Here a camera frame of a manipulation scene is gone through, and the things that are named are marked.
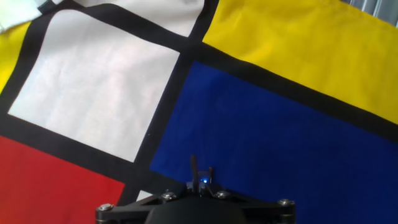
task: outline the red rectangle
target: red rectangle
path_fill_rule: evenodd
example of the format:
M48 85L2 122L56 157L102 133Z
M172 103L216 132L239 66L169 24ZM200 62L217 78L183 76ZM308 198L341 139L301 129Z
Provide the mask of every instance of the red rectangle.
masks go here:
M124 184L0 136L0 223L94 223Z

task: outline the white fabric panel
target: white fabric panel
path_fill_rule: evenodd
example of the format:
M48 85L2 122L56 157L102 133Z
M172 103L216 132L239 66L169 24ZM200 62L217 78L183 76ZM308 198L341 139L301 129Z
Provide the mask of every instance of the white fabric panel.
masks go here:
M0 0L0 33L42 15L35 0Z
M188 37L204 0L75 0L89 7L113 3L176 34Z
M134 162L178 56L60 11L9 114Z
M139 191L139 194L138 194L137 202L138 202L139 200L145 199L145 198L147 198L147 197L149 197L149 196L152 196L152 194L150 194L150 193L148 193L148 192L145 192L145 191L143 191L143 190L140 190L140 191Z

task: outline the mondrian-style fabric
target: mondrian-style fabric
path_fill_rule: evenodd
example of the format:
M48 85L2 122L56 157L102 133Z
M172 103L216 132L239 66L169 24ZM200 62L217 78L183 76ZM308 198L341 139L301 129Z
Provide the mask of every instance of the mondrian-style fabric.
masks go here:
M0 35L0 223L192 178L398 223L398 30L338 0L64 0Z

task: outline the screw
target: screw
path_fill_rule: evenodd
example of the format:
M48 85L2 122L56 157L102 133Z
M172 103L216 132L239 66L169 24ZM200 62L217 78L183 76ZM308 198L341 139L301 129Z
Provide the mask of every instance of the screw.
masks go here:
M164 200L169 201L169 200L173 200L176 199L177 196L175 195L175 193L173 192L166 192L164 194L162 194L161 196Z
M226 199L230 195L229 192L226 192L224 190L220 190L219 192L216 193L215 197L218 199Z
M99 211L108 211L108 210L111 210L112 208L113 208L113 205L111 205L110 203L107 203L107 204L99 206L98 210Z
M281 206L289 206L289 205L294 205L294 201L291 201L289 199L281 199L278 201L278 204Z

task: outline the yellow rectangle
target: yellow rectangle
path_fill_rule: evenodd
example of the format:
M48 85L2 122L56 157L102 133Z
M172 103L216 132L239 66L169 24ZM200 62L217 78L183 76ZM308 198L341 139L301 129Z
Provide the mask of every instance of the yellow rectangle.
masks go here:
M26 22L0 34L0 94L14 71L29 24Z
M337 0L220 0L204 43L398 124L398 30Z

